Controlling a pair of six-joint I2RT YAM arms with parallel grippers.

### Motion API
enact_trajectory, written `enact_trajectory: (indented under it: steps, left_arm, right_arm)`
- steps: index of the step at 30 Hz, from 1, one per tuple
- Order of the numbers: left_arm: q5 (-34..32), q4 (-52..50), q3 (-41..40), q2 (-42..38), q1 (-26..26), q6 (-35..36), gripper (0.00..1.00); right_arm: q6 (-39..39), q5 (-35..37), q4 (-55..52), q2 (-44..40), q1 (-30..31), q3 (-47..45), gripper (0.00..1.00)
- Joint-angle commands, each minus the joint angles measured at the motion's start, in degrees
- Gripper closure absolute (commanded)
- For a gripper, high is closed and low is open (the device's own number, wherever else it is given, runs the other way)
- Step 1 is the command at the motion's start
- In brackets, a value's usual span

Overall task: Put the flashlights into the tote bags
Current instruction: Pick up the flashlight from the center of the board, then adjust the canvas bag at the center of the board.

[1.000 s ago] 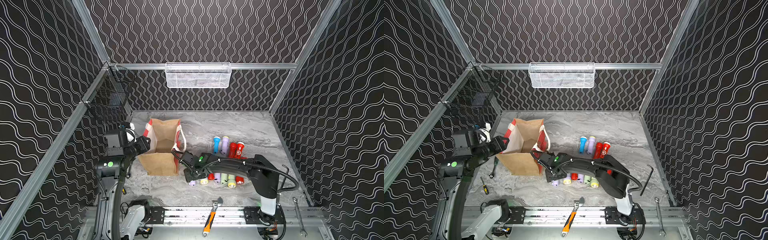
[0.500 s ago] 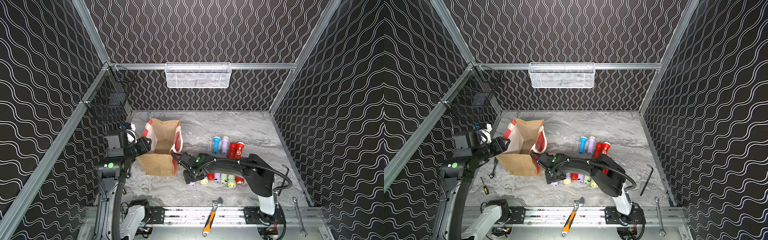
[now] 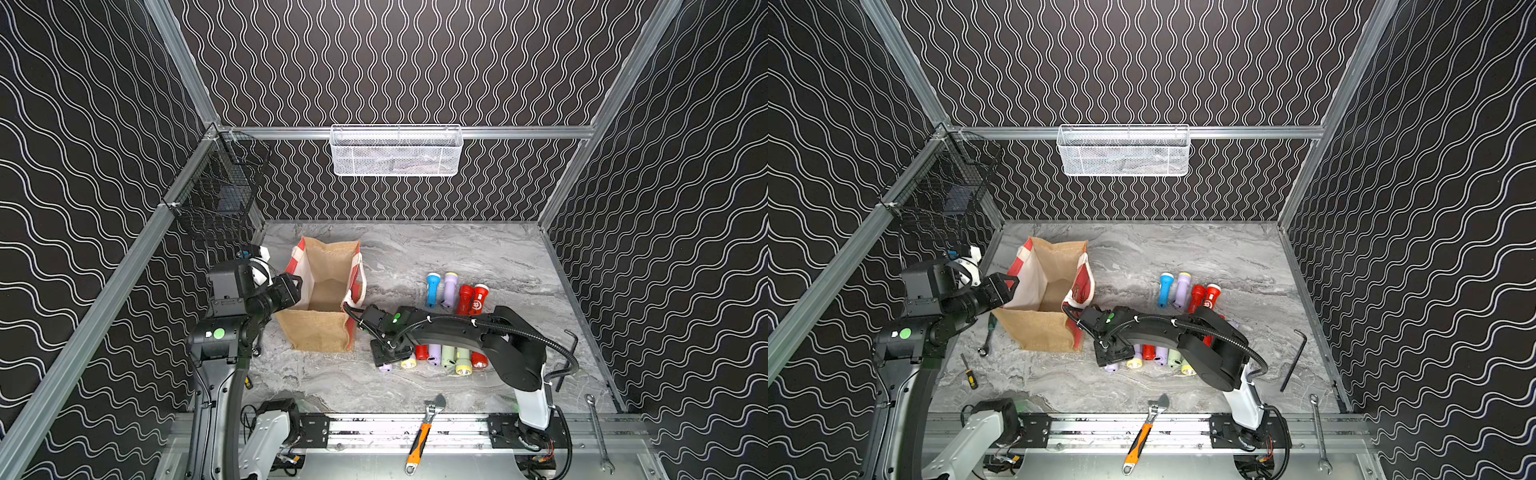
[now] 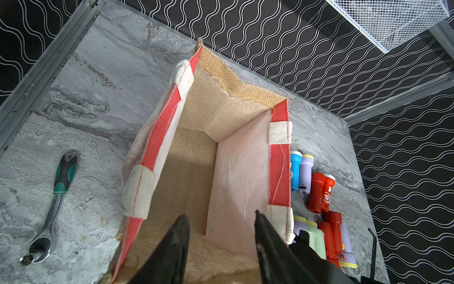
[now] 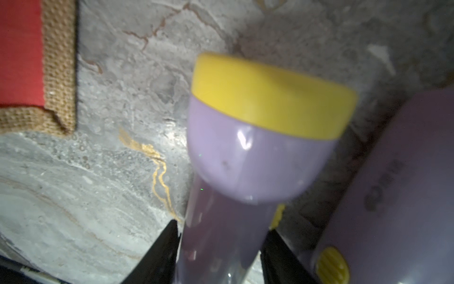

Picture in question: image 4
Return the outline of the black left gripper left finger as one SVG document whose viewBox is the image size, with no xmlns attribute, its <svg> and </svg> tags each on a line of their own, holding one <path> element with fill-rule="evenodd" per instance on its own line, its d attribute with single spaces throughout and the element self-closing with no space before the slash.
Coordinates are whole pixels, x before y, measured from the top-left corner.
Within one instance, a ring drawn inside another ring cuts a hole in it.
<svg viewBox="0 0 454 284">
<path fill-rule="evenodd" d="M 189 240 L 189 219 L 186 215 L 180 215 L 129 283 L 182 284 L 186 270 Z"/>
</svg>

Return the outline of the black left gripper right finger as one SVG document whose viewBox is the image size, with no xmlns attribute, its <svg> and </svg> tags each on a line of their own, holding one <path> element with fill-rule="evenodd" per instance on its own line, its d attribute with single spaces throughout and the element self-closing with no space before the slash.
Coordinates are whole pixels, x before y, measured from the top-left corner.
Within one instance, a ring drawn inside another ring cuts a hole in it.
<svg viewBox="0 0 454 284">
<path fill-rule="evenodd" d="M 267 217 L 255 212 L 255 243 L 264 284 L 357 284 L 307 243 L 287 246 Z"/>
</svg>

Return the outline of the red flashlight back row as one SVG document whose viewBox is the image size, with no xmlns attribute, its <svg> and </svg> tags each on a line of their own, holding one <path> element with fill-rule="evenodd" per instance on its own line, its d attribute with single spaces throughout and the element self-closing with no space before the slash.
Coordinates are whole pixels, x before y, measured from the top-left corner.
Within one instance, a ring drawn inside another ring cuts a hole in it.
<svg viewBox="0 0 454 284">
<path fill-rule="evenodd" d="M 322 211 L 324 185 L 325 175 L 322 173 L 313 172 L 309 203 L 307 206 L 307 209 L 312 213 L 320 214 Z"/>
</svg>

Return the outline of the red flashlight white logo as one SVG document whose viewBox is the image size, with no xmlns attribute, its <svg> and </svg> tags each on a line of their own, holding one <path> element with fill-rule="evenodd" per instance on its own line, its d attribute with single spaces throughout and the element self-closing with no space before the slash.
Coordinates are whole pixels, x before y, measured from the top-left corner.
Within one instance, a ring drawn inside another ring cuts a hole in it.
<svg viewBox="0 0 454 284">
<path fill-rule="evenodd" d="M 325 183 L 323 186 L 322 211 L 327 213 L 331 203 L 331 195 L 335 185 L 335 177 L 325 174 Z"/>
</svg>

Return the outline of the lavender flashlight back row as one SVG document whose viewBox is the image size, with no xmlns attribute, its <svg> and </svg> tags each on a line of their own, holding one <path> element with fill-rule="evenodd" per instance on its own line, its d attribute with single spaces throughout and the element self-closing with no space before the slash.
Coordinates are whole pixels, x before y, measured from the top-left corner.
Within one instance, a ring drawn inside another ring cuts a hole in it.
<svg viewBox="0 0 454 284">
<path fill-rule="evenodd" d="M 309 195 L 312 185 L 312 169 L 314 167 L 314 157 L 311 155 L 302 155 L 299 173 L 299 190 Z"/>
</svg>

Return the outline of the blue flashlight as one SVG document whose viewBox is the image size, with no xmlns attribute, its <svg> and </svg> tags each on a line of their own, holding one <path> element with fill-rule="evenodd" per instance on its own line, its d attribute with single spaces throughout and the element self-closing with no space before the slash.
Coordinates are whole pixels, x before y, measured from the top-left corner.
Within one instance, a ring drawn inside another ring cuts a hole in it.
<svg viewBox="0 0 454 284">
<path fill-rule="evenodd" d="M 300 153 L 299 151 L 292 151 L 290 153 L 290 186 L 292 191 L 299 191 L 300 164 L 302 158 L 302 153 Z"/>
</svg>

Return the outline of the jute tote bag red trim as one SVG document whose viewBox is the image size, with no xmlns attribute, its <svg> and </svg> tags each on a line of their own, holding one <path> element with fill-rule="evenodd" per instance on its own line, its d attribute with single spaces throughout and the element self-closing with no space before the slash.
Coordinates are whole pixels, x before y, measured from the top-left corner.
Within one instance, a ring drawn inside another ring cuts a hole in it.
<svg viewBox="0 0 454 284">
<path fill-rule="evenodd" d="M 126 284 L 180 215 L 186 284 L 258 284 L 255 214 L 293 237 L 288 99 L 243 82 L 199 40 L 125 159 L 120 244 L 103 284 Z"/>
</svg>

